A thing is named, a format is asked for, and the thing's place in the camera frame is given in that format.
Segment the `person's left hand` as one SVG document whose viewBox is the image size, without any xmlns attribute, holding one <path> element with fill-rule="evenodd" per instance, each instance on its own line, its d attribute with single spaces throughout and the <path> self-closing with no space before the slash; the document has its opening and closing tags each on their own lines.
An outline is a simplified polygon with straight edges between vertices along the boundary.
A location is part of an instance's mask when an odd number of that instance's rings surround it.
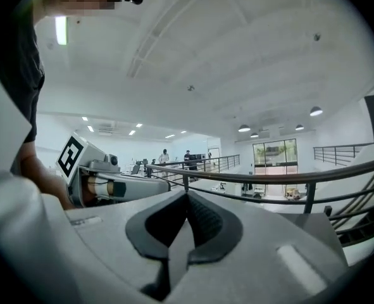
<svg viewBox="0 0 374 304">
<path fill-rule="evenodd" d="M 82 177 L 82 199 L 85 206 L 95 205 L 98 198 L 109 198 L 112 195 L 112 180 L 89 175 Z"/>
</svg>

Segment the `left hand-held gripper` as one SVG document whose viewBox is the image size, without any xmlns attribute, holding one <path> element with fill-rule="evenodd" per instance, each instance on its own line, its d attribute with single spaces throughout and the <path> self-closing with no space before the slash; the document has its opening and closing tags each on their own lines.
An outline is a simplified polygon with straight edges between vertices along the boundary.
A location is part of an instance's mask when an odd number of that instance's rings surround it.
<svg viewBox="0 0 374 304">
<path fill-rule="evenodd" d="M 77 208 L 85 208 L 82 199 L 82 177 L 85 175 L 113 181 L 113 195 L 98 200 L 119 203 L 133 201 L 171 191 L 171 185 L 162 179 L 123 175 L 115 155 L 105 153 L 85 138 L 72 133 L 56 160 L 57 169 L 67 184 L 68 199 Z"/>
</svg>

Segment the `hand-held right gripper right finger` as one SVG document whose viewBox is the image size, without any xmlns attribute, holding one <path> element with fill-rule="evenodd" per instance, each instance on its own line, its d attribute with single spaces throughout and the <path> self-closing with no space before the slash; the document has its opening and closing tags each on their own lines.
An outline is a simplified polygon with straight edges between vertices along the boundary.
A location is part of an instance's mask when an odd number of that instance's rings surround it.
<svg viewBox="0 0 374 304">
<path fill-rule="evenodd" d="M 167 303 L 302 303 L 348 270 L 344 255 L 278 213 L 202 193 L 243 226 L 222 260 L 191 265 Z"/>
</svg>

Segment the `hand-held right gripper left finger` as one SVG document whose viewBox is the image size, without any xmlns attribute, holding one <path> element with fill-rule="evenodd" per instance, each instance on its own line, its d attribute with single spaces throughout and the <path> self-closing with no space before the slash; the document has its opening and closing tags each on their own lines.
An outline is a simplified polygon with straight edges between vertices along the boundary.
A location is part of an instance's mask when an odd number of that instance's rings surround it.
<svg viewBox="0 0 374 304">
<path fill-rule="evenodd" d="M 140 290 L 154 281 L 159 262 L 138 254 L 126 236 L 126 223 L 136 213 L 177 193 L 170 191 L 117 205 L 68 210 L 66 214 L 71 222 L 82 221 L 74 228 L 102 263 L 127 284 Z"/>
</svg>

